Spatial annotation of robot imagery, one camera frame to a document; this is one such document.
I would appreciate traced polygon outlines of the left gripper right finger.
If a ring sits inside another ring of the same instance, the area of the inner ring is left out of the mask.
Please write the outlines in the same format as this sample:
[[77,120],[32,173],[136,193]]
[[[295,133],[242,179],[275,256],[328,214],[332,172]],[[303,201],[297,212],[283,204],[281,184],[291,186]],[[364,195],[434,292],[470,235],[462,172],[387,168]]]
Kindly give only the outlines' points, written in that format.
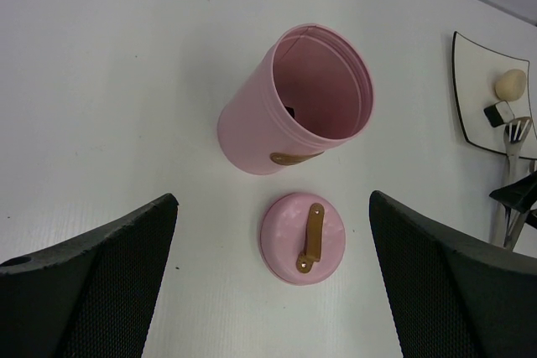
[[405,357],[534,357],[536,261],[380,191],[369,222]]

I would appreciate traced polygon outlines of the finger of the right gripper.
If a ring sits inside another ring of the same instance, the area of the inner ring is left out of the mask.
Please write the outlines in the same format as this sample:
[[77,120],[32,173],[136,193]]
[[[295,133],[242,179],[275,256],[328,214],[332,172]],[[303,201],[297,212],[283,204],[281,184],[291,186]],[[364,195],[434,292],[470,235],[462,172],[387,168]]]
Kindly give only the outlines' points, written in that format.
[[493,190],[489,197],[511,209],[513,213],[510,228],[522,228],[529,218],[531,209],[536,202],[536,161],[531,160],[529,172],[521,179],[516,179],[511,185],[503,186]]

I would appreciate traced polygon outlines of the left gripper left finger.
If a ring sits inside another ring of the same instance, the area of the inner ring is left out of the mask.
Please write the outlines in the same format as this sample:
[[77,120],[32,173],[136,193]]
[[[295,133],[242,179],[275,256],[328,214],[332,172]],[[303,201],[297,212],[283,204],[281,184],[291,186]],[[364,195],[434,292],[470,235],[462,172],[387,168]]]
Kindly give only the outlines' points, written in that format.
[[135,211],[1,265],[3,357],[140,357],[179,203]]

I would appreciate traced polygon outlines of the metal tongs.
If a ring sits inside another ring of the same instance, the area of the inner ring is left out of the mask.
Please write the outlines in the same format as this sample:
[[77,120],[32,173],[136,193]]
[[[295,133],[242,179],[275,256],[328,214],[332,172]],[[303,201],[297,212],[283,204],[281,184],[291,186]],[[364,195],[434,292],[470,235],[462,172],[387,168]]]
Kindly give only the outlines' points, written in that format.
[[[505,125],[503,131],[503,143],[507,156],[506,174],[503,178],[503,186],[511,185],[515,182],[517,165],[521,149],[525,139],[530,133],[533,125],[531,117],[518,117]],[[498,204],[497,216],[492,226],[491,243],[494,246],[504,246],[507,240],[508,230],[511,225],[513,213],[511,209],[501,203]]]

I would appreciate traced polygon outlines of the black white sushi piece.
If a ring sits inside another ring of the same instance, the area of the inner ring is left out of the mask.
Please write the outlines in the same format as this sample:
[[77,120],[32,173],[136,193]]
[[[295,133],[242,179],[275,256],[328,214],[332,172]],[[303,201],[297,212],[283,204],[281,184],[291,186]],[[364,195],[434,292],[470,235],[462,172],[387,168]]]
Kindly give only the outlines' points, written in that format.
[[491,127],[501,127],[514,118],[514,112],[507,101],[499,101],[483,109],[483,113],[487,118]]
[[288,114],[295,119],[295,109],[291,106],[285,106],[284,109],[288,112]]

